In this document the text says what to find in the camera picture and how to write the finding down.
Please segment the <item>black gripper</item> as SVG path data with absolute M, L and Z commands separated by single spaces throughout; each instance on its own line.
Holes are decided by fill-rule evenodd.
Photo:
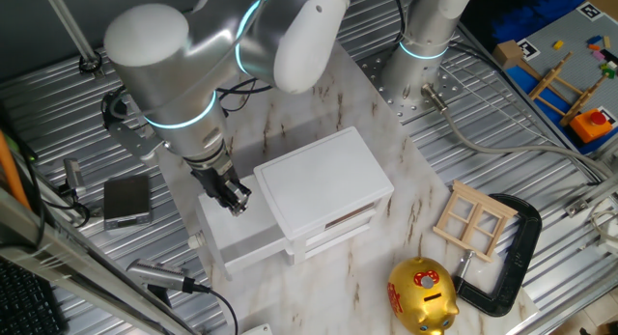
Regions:
M 191 174 L 204 187 L 206 193 L 233 216 L 239 216 L 247 210 L 251 190 L 237 181 L 238 175 L 233 166 L 219 175 L 212 167 L 198 168 L 192 165 Z

